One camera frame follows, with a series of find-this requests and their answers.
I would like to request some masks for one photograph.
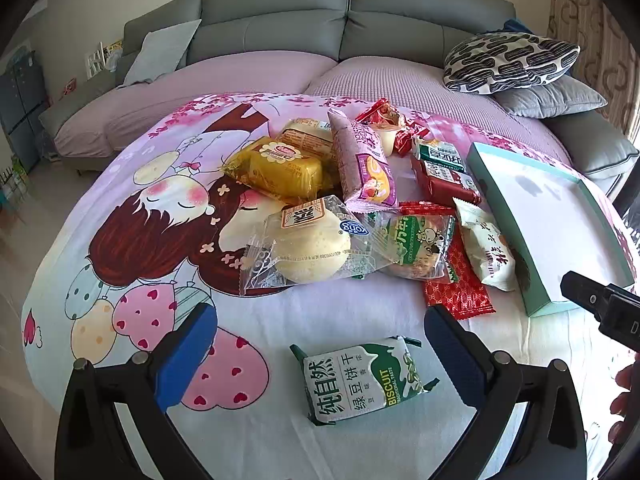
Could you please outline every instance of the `brown hair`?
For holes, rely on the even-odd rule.
[[[230,190],[220,196],[218,189]],[[173,272],[186,258],[198,267],[203,282],[214,290],[239,295],[240,269],[230,266],[240,260],[244,248],[232,253],[220,250],[220,232],[233,218],[241,196],[249,187],[223,175],[209,189],[209,204],[215,213],[169,227],[167,212],[149,211],[140,202],[140,192],[117,206],[98,229],[89,244],[89,259],[96,275],[111,286],[127,286],[136,279],[162,278]],[[212,224],[213,218],[220,221]],[[213,243],[213,251],[201,253],[203,246]],[[225,255],[233,257],[227,263]],[[278,292],[278,289],[250,290],[250,296]]]

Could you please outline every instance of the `cabinet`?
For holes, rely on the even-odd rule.
[[[42,67],[30,52],[0,76],[0,124],[27,171],[40,160],[35,138],[43,134],[38,116],[47,106]]]

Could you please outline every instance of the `snack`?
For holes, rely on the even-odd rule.
[[[316,426],[395,406],[440,382],[422,384],[407,343],[422,343],[402,336],[307,356],[298,346],[290,349],[305,376],[309,419]]]
[[[450,170],[433,162],[418,160],[413,155],[411,166],[425,199],[430,202],[451,207],[455,206],[454,198],[473,204],[482,202],[474,180],[467,174]]]
[[[393,139],[393,149],[400,156],[405,156],[411,151],[412,137],[424,136],[429,132],[426,126],[401,114],[385,98],[379,99],[371,108],[363,111],[356,117],[356,122],[370,126],[380,135],[386,156],[391,154],[391,151],[388,151],[391,139]]]
[[[304,230],[284,229],[272,255],[277,260],[276,269],[287,280],[311,283],[324,282],[333,276],[347,261],[350,249],[351,237],[340,229],[340,219],[325,210],[324,216],[311,222]],[[306,259],[316,254],[330,256],[321,260]]]
[[[431,202],[401,202],[400,211],[404,214],[454,215],[456,213],[453,208]],[[427,306],[441,304],[457,320],[494,313],[489,295],[466,256],[459,226],[456,226],[449,247],[448,263],[458,282],[438,283],[438,280],[425,282],[423,292]]]
[[[331,190],[339,193],[340,174],[334,155],[334,139],[331,125],[315,119],[295,119],[291,121],[277,140],[290,144],[315,155],[322,161],[322,192]]]
[[[494,217],[478,206],[454,199],[462,228],[466,255],[476,276],[485,285],[505,292],[516,289],[516,260],[495,226]]]
[[[382,272],[408,280],[444,277],[455,227],[453,216],[398,216],[377,212],[369,213],[369,217],[390,240],[405,249],[400,261],[385,267]]]
[[[425,140],[414,137],[414,157],[418,160],[426,160],[433,164],[439,164],[450,170],[465,173],[465,163],[460,158],[456,147],[443,140]]]
[[[291,205],[315,199],[323,183],[319,158],[271,137],[261,137],[233,154],[222,171]]]
[[[249,242],[240,273],[241,294],[369,274],[397,263],[401,248],[335,196],[270,215]]]
[[[278,140],[306,150],[321,160],[335,160],[332,151],[334,138],[327,122],[295,119],[278,136]]]
[[[395,208],[396,184],[380,137],[336,110],[329,110],[329,122],[347,207],[359,213]]]

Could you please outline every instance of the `metal screw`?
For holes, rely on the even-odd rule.
[[[554,368],[559,372],[565,372],[569,369],[569,367],[564,361],[562,361],[562,359],[554,359]]]
[[[131,361],[135,365],[143,365],[149,359],[149,352],[145,352],[141,350],[140,352],[136,352],[131,356]]]
[[[494,354],[494,360],[501,365],[508,365],[511,362],[511,356],[503,350],[498,350]]]
[[[88,364],[89,361],[84,357],[78,358],[74,361],[74,370],[84,370]]]

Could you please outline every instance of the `human hand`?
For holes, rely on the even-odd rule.
[[[636,361],[640,361],[640,353],[636,354]],[[625,388],[627,390],[631,389],[632,369],[633,369],[633,365],[629,365],[628,367],[624,368],[623,370],[620,370],[616,374],[616,384],[618,386]],[[611,415],[621,415],[621,416],[626,415],[626,406],[628,405],[628,402],[629,402],[629,395],[630,395],[630,392],[622,392],[621,394],[619,394],[619,396],[617,396],[614,399],[610,407]],[[619,420],[611,427],[611,429],[609,430],[610,443],[612,444],[615,443],[616,437],[620,433],[620,430],[622,429],[624,423],[625,423],[624,420]]]

